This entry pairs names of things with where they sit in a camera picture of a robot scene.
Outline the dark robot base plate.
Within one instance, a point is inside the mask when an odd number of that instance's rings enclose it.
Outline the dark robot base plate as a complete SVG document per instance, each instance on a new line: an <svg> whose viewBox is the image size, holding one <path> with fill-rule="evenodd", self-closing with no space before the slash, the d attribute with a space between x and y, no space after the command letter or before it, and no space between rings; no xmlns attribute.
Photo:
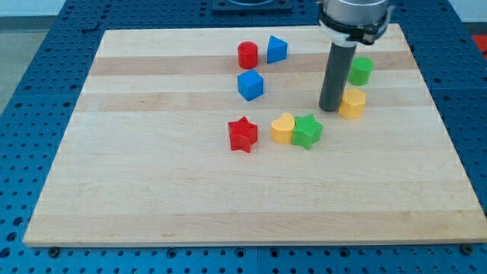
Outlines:
<svg viewBox="0 0 487 274"><path fill-rule="evenodd" d="M292 0L212 0L213 13L291 11Z"/></svg>

